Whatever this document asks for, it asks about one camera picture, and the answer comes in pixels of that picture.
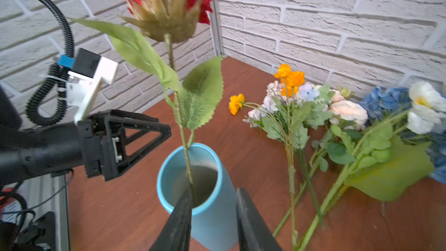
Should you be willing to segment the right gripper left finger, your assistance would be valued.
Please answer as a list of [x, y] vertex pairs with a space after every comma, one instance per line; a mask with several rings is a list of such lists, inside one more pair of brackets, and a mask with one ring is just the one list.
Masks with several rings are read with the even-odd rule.
[[193, 200], [187, 189], [149, 251], [188, 251], [192, 225]]

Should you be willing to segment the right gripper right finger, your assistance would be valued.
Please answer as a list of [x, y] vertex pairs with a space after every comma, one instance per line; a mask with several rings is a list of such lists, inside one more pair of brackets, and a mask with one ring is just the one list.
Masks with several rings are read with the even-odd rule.
[[247, 191], [237, 189], [236, 217], [240, 251], [281, 251]]

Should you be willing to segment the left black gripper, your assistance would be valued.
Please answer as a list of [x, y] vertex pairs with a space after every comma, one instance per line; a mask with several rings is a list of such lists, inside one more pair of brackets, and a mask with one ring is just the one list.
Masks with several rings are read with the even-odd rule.
[[101, 173], [105, 181], [121, 177], [171, 137], [171, 131], [160, 132], [157, 118], [116, 109], [94, 113], [78, 123], [20, 131], [22, 119], [1, 91], [1, 184], [84, 165], [88, 159], [82, 156], [82, 146], [89, 137], [104, 134], [106, 126], [113, 123], [133, 130], [124, 130], [101, 142]]

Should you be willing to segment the teal ceramic vase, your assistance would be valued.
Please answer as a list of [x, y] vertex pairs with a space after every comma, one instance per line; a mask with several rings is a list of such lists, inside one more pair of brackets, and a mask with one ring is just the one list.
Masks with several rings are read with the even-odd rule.
[[218, 155], [194, 143], [184, 157], [182, 146], [170, 153], [157, 177], [157, 195], [168, 213], [180, 196], [193, 188], [191, 236], [210, 251], [228, 251], [238, 242], [236, 190]]

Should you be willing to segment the orange white small bouquet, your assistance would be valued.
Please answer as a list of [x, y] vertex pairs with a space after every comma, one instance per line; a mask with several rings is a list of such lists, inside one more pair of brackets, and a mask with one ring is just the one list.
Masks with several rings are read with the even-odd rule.
[[312, 104], [298, 99], [301, 86], [305, 83], [305, 74], [293, 71], [289, 65], [280, 65], [274, 74], [276, 81], [267, 87], [267, 96], [262, 104], [246, 101], [243, 94], [230, 97], [229, 110], [236, 115], [243, 107], [251, 109], [246, 117], [255, 127], [266, 132], [267, 137], [281, 142], [285, 148], [288, 166], [290, 213], [292, 229], [292, 247], [297, 249], [298, 232], [296, 230], [296, 164], [299, 163], [304, 178], [308, 179], [304, 148], [309, 136], [305, 120], [311, 113]]

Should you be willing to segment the pink white mixed bouquet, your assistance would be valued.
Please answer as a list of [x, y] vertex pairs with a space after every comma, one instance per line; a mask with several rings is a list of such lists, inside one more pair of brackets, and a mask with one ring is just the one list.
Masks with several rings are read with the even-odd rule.
[[[327, 123], [341, 122], [346, 123], [348, 127], [354, 130], [362, 130], [368, 120], [367, 111], [363, 107], [347, 100], [341, 91], [331, 89], [328, 85], [315, 86], [312, 83], [305, 82], [301, 86], [297, 97], [299, 100], [305, 100], [312, 104], [311, 113], [305, 120], [305, 126], [308, 128], [308, 142], [310, 140], [310, 129], [317, 129], [325, 126]], [[306, 159], [305, 163], [308, 179], [304, 178], [304, 186], [309, 190], [317, 215], [320, 216], [322, 212], [319, 207], [319, 200], [311, 182], [312, 175], [310, 171], [312, 168], [308, 166]]]

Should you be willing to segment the red gerbera stem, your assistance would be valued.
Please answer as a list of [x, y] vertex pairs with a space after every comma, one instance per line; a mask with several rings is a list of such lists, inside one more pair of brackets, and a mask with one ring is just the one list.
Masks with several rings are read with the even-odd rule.
[[125, 0], [130, 16], [125, 25], [79, 19], [78, 23], [106, 34], [130, 65], [154, 75], [164, 90], [181, 131], [185, 158], [195, 136], [207, 124], [223, 96], [221, 57], [201, 63], [181, 79], [175, 69], [174, 44], [190, 39], [198, 24], [210, 24], [213, 0]]

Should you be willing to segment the blue hydrangea white bouquet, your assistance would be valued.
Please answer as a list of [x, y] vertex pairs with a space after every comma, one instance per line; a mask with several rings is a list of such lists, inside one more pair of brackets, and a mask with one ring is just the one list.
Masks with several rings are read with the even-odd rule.
[[419, 135], [407, 128], [412, 107], [410, 87], [376, 87], [356, 103], [368, 114], [362, 130], [354, 130], [346, 123], [329, 123], [315, 145], [310, 165], [312, 170], [324, 172], [334, 163], [341, 166], [341, 171], [319, 204], [322, 214], [316, 214], [297, 250], [306, 249], [316, 227], [350, 188], [381, 202], [391, 202], [425, 177], [445, 183], [446, 129]]

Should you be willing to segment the white poppy stem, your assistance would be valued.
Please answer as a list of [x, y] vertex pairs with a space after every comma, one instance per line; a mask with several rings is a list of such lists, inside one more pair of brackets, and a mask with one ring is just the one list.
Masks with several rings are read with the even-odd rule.
[[423, 135], [437, 129], [446, 129], [446, 98], [426, 81], [413, 83], [409, 89], [411, 109], [407, 128]]

